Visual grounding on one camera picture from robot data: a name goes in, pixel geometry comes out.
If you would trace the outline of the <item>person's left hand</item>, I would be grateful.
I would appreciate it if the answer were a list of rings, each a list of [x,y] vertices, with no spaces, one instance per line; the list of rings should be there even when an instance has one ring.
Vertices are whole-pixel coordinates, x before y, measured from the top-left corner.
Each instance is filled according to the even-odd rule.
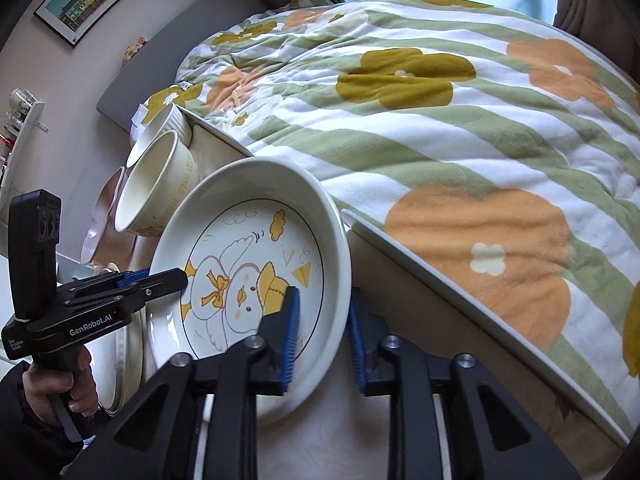
[[[26,401],[35,415],[45,424],[60,426],[49,396],[70,394],[68,407],[84,417],[92,416],[98,410],[98,394],[91,369],[91,356],[86,347],[81,347],[77,356],[78,374],[45,370],[32,364],[23,374]]]

